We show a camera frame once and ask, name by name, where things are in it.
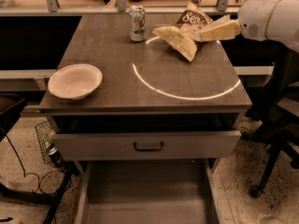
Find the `black chair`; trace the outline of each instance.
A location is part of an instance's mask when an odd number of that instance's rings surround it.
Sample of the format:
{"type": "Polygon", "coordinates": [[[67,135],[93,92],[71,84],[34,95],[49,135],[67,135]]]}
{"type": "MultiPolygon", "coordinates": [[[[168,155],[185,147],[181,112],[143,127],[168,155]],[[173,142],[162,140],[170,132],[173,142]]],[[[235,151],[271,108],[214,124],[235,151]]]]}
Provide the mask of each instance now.
{"type": "Polygon", "coordinates": [[[270,145],[270,157],[262,180],[249,191],[252,197],[263,193],[280,151],[291,157],[292,168],[299,168],[299,154],[292,147],[299,146],[299,117],[296,114],[296,109],[299,110],[299,88],[290,87],[297,81],[299,54],[283,46],[272,76],[251,97],[252,108],[246,114],[249,118],[261,120],[262,125],[254,134],[243,134],[242,138],[270,145]]]}
{"type": "MultiPolygon", "coordinates": [[[[0,93],[0,141],[7,136],[9,130],[19,120],[21,112],[26,107],[26,101],[14,93],[0,93]]],[[[50,209],[44,224],[50,224],[54,218],[60,200],[73,174],[75,166],[72,162],[67,164],[64,179],[55,194],[43,194],[18,191],[7,188],[0,183],[0,196],[6,200],[14,200],[26,203],[40,203],[49,205],[50,209]]],[[[10,221],[11,218],[0,220],[0,222],[10,221]]]]}

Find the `floor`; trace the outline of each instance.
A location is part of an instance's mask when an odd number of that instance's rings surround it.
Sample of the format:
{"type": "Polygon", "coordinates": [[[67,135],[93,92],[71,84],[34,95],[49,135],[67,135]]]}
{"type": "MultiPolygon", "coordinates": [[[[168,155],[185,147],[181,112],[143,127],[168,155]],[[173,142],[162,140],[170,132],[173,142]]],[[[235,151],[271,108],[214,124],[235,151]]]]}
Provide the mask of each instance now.
{"type": "MultiPolygon", "coordinates": [[[[51,164],[46,164],[41,154],[36,125],[44,121],[42,117],[20,118],[8,137],[19,153],[26,173],[36,173],[40,178],[45,175],[40,187],[48,193],[58,188],[63,175],[51,164]]],[[[259,122],[244,118],[239,129],[243,133],[252,133],[259,125],[259,122]]],[[[298,223],[299,170],[291,168],[290,159],[284,154],[280,154],[264,193],[257,199],[248,195],[248,190],[260,181],[267,156],[262,144],[240,140],[232,155],[221,160],[213,176],[224,224],[298,223]]],[[[5,182],[3,178],[9,180],[14,189],[36,190],[36,176],[28,174],[24,177],[7,139],[0,143],[0,176],[2,183],[5,182]]],[[[74,223],[80,184],[79,177],[73,176],[52,223],[74,223]]],[[[43,222],[48,209],[44,205],[2,201],[0,219],[12,217],[11,224],[38,224],[43,222]]]]}

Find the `bowl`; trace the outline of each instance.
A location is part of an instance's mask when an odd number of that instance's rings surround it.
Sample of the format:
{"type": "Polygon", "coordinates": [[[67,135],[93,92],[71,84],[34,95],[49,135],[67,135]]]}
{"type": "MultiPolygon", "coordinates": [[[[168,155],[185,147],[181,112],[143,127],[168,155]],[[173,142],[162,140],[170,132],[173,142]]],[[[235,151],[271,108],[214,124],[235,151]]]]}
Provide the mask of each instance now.
{"type": "Polygon", "coordinates": [[[102,81],[101,71],[93,65],[77,63],[56,71],[49,80],[49,92],[56,97],[80,100],[90,95],[102,81]]]}

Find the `drawer handle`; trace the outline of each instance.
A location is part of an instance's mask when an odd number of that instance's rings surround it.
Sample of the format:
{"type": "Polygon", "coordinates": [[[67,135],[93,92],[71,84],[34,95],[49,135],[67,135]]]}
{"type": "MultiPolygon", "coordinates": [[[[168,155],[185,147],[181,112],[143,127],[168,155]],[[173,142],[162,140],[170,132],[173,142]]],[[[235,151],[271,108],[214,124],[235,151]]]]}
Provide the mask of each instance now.
{"type": "Polygon", "coordinates": [[[159,152],[162,151],[164,148],[164,143],[160,142],[158,147],[154,147],[154,148],[149,148],[149,147],[142,147],[142,146],[138,146],[137,142],[134,142],[134,150],[137,152],[159,152]]]}

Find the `white robotic arm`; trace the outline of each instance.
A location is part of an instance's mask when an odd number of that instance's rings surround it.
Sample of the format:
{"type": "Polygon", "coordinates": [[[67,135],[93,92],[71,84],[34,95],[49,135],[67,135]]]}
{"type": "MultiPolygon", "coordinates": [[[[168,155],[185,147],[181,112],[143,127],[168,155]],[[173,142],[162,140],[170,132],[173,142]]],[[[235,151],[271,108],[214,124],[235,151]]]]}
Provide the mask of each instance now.
{"type": "Polygon", "coordinates": [[[237,20],[215,21],[198,30],[194,40],[233,39],[239,34],[251,40],[278,41],[299,53],[299,0],[247,0],[237,20]]]}

